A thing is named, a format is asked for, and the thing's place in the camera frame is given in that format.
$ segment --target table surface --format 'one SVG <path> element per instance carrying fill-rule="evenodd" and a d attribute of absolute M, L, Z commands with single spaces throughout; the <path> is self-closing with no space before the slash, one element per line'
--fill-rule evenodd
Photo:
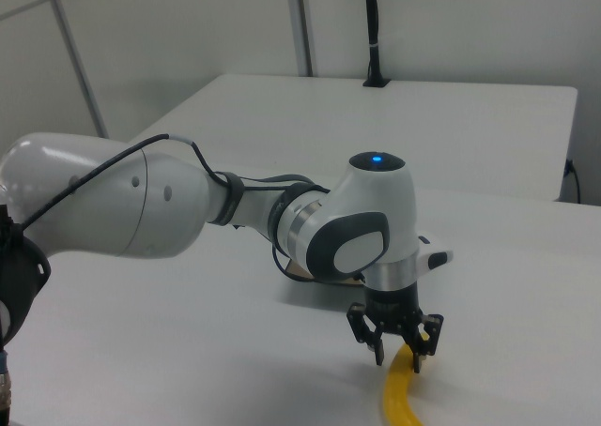
<path fill-rule="evenodd" d="M 193 136 L 209 161 L 341 174 L 350 156 L 404 159 L 419 187 L 555 200 L 570 87 L 225 75 L 141 136 Z"/>
<path fill-rule="evenodd" d="M 416 415 L 599 424 L 601 210 L 420 188 L 417 202 L 418 228 L 455 259 L 419 282 L 424 311 L 445 324 L 410 388 Z M 51 265 L 8 346 L 13 417 L 25 426 L 384 424 L 401 340 L 385 336 L 377 367 L 345 316 L 362 290 L 288 280 L 252 230 L 208 225 L 173 259 L 69 252 Z"/>

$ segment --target black cable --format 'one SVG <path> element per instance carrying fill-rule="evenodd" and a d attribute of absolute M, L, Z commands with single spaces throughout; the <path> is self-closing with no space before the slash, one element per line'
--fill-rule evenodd
<path fill-rule="evenodd" d="M 207 172 L 208 176 L 222 187 L 229 188 L 229 184 L 223 179 L 221 179 L 218 175 L 216 175 L 215 172 L 210 168 L 210 166 L 208 166 L 207 161 L 203 157 L 202 153 L 200 152 L 200 149 L 198 149 L 198 146 L 195 142 L 191 143 L 191 147 L 194 150 L 194 154 L 196 154 L 196 157 L 200 160 L 200 164 L 203 165 L 203 168 Z"/>
<path fill-rule="evenodd" d="M 273 255 L 273 262 L 275 262 L 275 265 L 278 267 L 278 269 L 280 271 L 282 271 L 282 274 L 284 274 L 285 276 L 287 276 L 288 278 L 290 278 L 292 281 L 296 281 L 296 282 L 312 282 L 312 280 L 310 280 L 310 279 L 302 278 L 301 276 L 297 276 L 296 274 L 292 274 L 290 271 L 287 271 L 282 266 L 282 264 L 280 263 L 280 261 L 278 260 L 278 254 L 277 254 L 277 250 L 275 249 L 275 245 L 271 246 L 271 255 Z"/>
<path fill-rule="evenodd" d="M 143 147 L 152 145 L 153 143 L 159 142 L 160 140 L 169 140 L 170 138 L 171 137 L 169 136 L 168 133 L 162 133 L 160 135 L 155 135 L 154 137 L 146 138 L 145 140 L 141 141 L 137 145 L 133 145 L 133 146 L 127 148 L 125 151 L 120 152 L 113 158 L 108 159 L 102 165 L 100 165 L 100 166 L 96 167 L 95 169 L 93 169 L 92 171 L 90 171 L 87 175 L 85 175 L 84 177 L 79 179 L 77 182 L 69 185 L 66 189 L 62 190 L 53 199 L 51 199 L 48 203 L 46 203 L 40 209 L 38 209 L 36 212 L 34 212 L 27 220 L 25 220 L 23 222 L 23 224 L 22 224 L 23 230 L 27 229 L 34 222 L 39 220 L 39 218 L 42 215 L 47 213 L 51 208 L 53 208 L 55 205 L 57 205 L 58 203 L 63 201 L 65 198 L 67 198 L 67 196 L 73 194 L 76 190 L 81 188 L 83 185 L 88 183 L 90 180 L 92 180 L 97 175 L 100 175 L 102 172 L 109 169 L 111 166 L 122 161 L 123 159 L 125 159 L 127 156 L 133 154 L 134 152 L 139 151 Z M 178 139 L 175 136 L 173 137 L 173 139 L 181 141 L 180 139 Z M 215 172 L 211 169 L 211 167 L 208 166 L 207 161 L 203 157 L 202 153 L 200 152 L 200 149 L 198 149 L 198 146 L 196 145 L 195 142 L 184 141 L 183 143 L 187 143 L 188 145 L 190 145 L 192 147 L 194 154 L 196 154 L 196 157 L 200 160 L 201 165 L 203 166 L 203 168 L 205 169 L 205 171 L 207 172 L 207 174 L 209 175 L 209 177 L 211 179 L 213 179 L 220 186 L 229 188 L 229 184 L 226 181 L 224 181 L 223 179 L 221 179 L 220 177 L 218 177 L 215 174 Z"/>
<path fill-rule="evenodd" d="M 576 181 L 576 196 L 578 199 L 578 203 L 582 204 L 580 199 L 580 180 L 578 179 L 578 172 L 576 171 L 576 167 L 574 166 L 574 161 L 566 160 L 565 167 L 563 168 L 563 177 L 566 177 L 570 173 L 574 173 L 574 180 Z"/>
<path fill-rule="evenodd" d="M 576 180 L 576 196 L 578 198 L 578 203 L 582 204 L 580 201 L 580 181 L 578 180 L 578 173 L 574 167 L 574 164 L 572 164 L 572 173 L 574 173 L 574 180 Z"/>
<path fill-rule="evenodd" d="M 36 222 L 37 220 L 39 220 L 39 218 L 42 215 L 44 215 L 46 212 L 48 212 L 48 210 L 50 210 L 55 205 L 57 205 L 58 203 L 60 203 L 62 200 L 64 200 L 70 194 L 73 194 L 77 189 L 79 189 L 83 185 L 87 184 L 90 180 L 92 180 L 97 175 L 101 174 L 104 170 L 109 169 L 111 166 L 113 166 L 116 163 L 122 161 L 123 159 L 125 159 L 127 156 L 133 154 L 134 152 L 139 151 L 143 147 L 151 145 L 153 143 L 156 143 L 156 142 L 158 142 L 160 140 L 169 140 L 169 134 L 162 133 L 161 135 L 155 135 L 154 137 L 146 138 L 145 140 L 141 141 L 137 145 L 129 147 L 125 151 L 123 151 L 123 152 L 117 154 L 116 156 L 114 156 L 112 159 L 108 159 L 102 165 L 94 168 L 87 175 L 85 175 L 84 177 L 82 177 L 81 179 L 79 179 L 77 182 L 69 185 L 67 188 L 65 188 L 60 193 L 58 193 L 48 203 L 46 203 L 45 205 L 43 205 L 39 210 L 37 210 L 36 212 L 34 212 L 27 220 L 25 220 L 23 222 L 23 224 L 22 224 L 23 230 L 27 229 L 34 222 Z"/>

